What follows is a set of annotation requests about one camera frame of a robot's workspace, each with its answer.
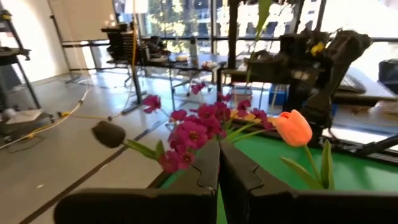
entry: green leaf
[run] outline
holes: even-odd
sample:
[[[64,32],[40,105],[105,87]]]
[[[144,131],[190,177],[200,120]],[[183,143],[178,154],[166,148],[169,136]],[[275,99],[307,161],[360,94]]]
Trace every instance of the green leaf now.
[[[256,27],[256,41],[259,40],[263,30],[263,26],[269,15],[269,8],[271,7],[272,0],[259,0],[259,20]]]
[[[332,163],[333,162],[331,159],[330,142],[326,140],[322,150],[322,166],[321,166],[321,180],[324,189],[333,190],[335,188]]]
[[[253,126],[253,125],[255,125],[255,124],[257,124],[257,123],[249,123],[249,124],[243,126],[242,128],[239,128],[239,129],[236,130],[235,132],[233,132],[233,133],[231,133],[230,135],[228,135],[228,136],[226,137],[227,140],[230,141],[230,140],[234,139],[239,133],[241,133],[241,132],[244,131],[246,128],[249,128],[249,127],[251,127],[251,126]]]
[[[323,189],[318,181],[311,176],[311,174],[298,165],[295,161],[281,157],[282,162],[286,164],[292,171],[294,171],[311,189]]]
[[[149,159],[156,160],[155,151],[153,151],[152,149],[134,140],[127,139],[126,141],[127,143],[125,143],[125,145],[128,146],[130,149],[133,149],[141,153],[142,155],[148,157]]]
[[[259,133],[262,133],[262,132],[264,132],[264,131],[266,131],[266,130],[260,130],[260,131],[255,131],[255,132],[253,132],[253,133],[245,134],[244,136],[241,136],[241,137],[235,139],[235,140],[232,141],[231,143],[234,144],[234,143],[236,143],[236,142],[238,142],[238,141],[240,141],[240,140],[242,140],[242,139],[248,138],[248,137],[250,137],[250,136],[254,136],[254,135],[259,134]]]
[[[157,142],[155,151],[156,151],[155,155],[156,155],[156,159],[157,159],[157,160],[161,157],[161,155],[164,155],[164,154],[165,154],[164,146],[163,146],[162,140],[159,140],[159,141]]]

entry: white wall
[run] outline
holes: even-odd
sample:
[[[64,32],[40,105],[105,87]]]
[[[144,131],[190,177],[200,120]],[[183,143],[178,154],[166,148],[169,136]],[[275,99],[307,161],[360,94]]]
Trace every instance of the white wall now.
[[[12,22],[22,44],[26,49],[32,50],[30,61],[20,58],[28,79],[34,82],[69,72],[50,19],[51,12],[47,0],[1,2],[12,14]]]

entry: tulip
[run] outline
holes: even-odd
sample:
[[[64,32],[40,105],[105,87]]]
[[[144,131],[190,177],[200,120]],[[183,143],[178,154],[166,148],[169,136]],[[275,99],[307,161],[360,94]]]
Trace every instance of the tulip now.
[[[297,110],[283,112],[273,123],[282,139],[290,146],[305,146],[312,138],[310,125]]]
[[[111,149],[120,146],[126,137],[126,131],[122,127],[106,121],[100,121],[91,132],[97,141]]]

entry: gray floor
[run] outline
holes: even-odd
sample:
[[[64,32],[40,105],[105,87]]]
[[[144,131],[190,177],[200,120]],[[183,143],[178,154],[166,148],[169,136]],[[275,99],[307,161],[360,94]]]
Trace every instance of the gray floor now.
[[[120,112],[128,93],[128,90],[123,87],[125,76],[110,73],[102,77],[93,76],[93,78],[95,85],[102,87],[92,88],[76,114],[107,117]],[[172,110],[170,84],[167,80],[141,78],[141,83],[148,93],[162,95],[163,109]],[[86,86],[79,84],[65,86],[59,80],[47,80],[35,85],[44,110],[50,113],[71,110],[80,100],[85,89]],[[190,96],[187,99],[186,92],[187,89],[184,87],[177,89],[175,97],[177,107],[184,104],[185,100],[198,103],[202,100],[214,102],[216,99],[215,91],[210,93],[203,91],[203,99],[200,95]],[[267,109],[267,101],[268,95],[264,93],[261,106],[263,109]],[[196,108],[197,103],[188,103],[185,108]],[[252,104],[259,105],[258,92],[254,93]],[[129,138],[134,138],[145,130],[153,128],[159,121],[165,120],[166,116],[162,113],[148,115],[143,112],[143,108],[138,108],[127,116],[118,117],[114,122],[126,129]],[[0,220],[2,224],[21,222],[115,152],[101,146],[92,137],[90,128],[96,122],[98,121],[94,119],[70,118],[56,128],[39,134],[45,140],[29,150],[10,153],[32,145],[35,139],[0,151]],[[352,128],[380,129],[385,133],[396,128],[363,124],[361,120],[354,120],[348,116],[345,109],[339,110],[336,123],[350,124]],[[165,140],[168,134],[169,131],[162,125],[144,136],[140,142],[154,146],[158,139]],[[145,188],[160,172],[161,169],[156,162],[136,152],[125,151],[77,189],[85,187]],[[33,223],[52,223],[52,208]]]

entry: floor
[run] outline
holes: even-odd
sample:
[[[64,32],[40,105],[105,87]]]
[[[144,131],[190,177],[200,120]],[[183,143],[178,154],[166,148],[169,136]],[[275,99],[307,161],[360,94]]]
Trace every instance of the floor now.
[[[118,114],[128,95],[128,88],[123,86],[126,76],[107,73],[91,77],[94,86],[75,114],[103,117]],[[66,78],[56,77],[35,83],[35,91],[45,111],[56,113],[71,110],[83,96],[86,85],[65,86],[63,80]],[[162,96],[164,110],[172,110],[168,80],[141,78],[140,82],[149,94]],[[189,98],[185,96],[186,92],[184,87],[177,88],[176,108],[197,108],[201,101],[211,103],[216,99],[214,90],[209,93],[203,91],[203,96],[191,95]],[[259,106],[259,99],[259,92],[254,92],[253,106]],[[264,93],[261,108],[267,109],[267,101],[268,95]],[[377,134],[380,138],[395,132],[396,126],[381,128],[377,124],[364,124],[361,119],[366,118],[353,119],[342,108],[336,115],[336,127],[344,128],[349,124],[351,129],[357,127],[362,132],[380,130]],[[164,126],[166,120],[166,115],[148,115],[140,107],[126,116],[116,118],[114,122],[126,129],[128,138],[154,146],[158,139],[167,139],[169,131]],[[155,179],[161,172],[156,162],[134,151],[120,154],[118,149],[110,150],[98,144],[90,133],[90,128],[97,122],[95,119],[69,118],[50,131],[39,134],[44,140],[37,145],[34,144],[40,139],[36,138],[0,151],[2,224],[50,224],[53,223],[53,203],[48,202],[57,195],[87,187],[145,188]],[[19,151],[30,146],[28,150]]]

